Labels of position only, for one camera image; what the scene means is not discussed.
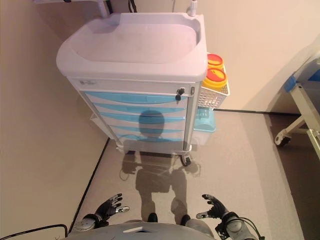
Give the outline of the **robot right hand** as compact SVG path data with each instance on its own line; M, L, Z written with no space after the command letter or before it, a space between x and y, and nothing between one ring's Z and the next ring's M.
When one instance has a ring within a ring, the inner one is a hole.
M222 222L227 221L226 215L229 211L220 200L210 194L202 194L201 197L212 207L208 211L197 213L195 216L197 219L212 218L220 219Z

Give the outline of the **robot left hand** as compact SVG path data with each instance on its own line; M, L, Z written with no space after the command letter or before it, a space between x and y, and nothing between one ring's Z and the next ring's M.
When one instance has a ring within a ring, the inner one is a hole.
M121 203L122 199L122 193L117 193L116 195L110 197L97 208L95 215L97 215L101 221L106 222L115 214L127 213L130 210L130 207L123 206Z

